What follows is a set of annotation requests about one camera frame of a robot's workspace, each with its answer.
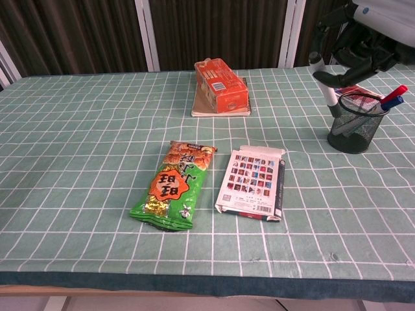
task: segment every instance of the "orange box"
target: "orange box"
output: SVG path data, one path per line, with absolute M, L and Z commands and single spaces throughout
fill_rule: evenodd
M 220 58 L 195 63 L 196 79 L 207 101 L 217 113 L 248 105 L 248 88 Z

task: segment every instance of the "blue pen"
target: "blue pen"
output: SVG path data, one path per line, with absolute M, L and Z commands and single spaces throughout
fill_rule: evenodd
M 383 104 L 381 104 L 381 108 L 383 111 L 389 110 L 390 108 L 393 108 L 399 104 L 403 103 L 403 98 L 402 96 L 397 96 L 387 102 L 384 102 Z

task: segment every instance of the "small pictures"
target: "small pictures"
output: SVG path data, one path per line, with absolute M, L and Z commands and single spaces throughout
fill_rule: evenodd
M 227 186 L 235 191 L 269 197 L 274 167 L 275 161 L 236 155 Z

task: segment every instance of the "curtain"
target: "curtain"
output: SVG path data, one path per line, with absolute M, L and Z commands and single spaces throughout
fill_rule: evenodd
M 348 0 L 308 0 L 305 4 L 303 22 L 301 25 L 300 37 L 298 39 L 297 53 L 294 66 L 309 65 L 309 49 L 313 41 L 313 32 L 318 20 L 330 13 L 339 6 L 345 5 Z M 331 47 L 336 42 L 340 26 L 330 29 L 326 41 L 322 47 L 322 55 L 325 63 L 330 62 Z
M 277 67 L 287 0 L 150 0 L 161 70 Z
M 22 76 L 147 70 L 134 0 L 2 0 L 0 40 Z

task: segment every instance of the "snack bag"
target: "snack bag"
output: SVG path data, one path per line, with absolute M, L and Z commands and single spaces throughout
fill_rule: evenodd
M 215 151 L 215 147 L 172 141 L 156 177 L 130 216 L 160 229 L 191 229 L 196 200 Z

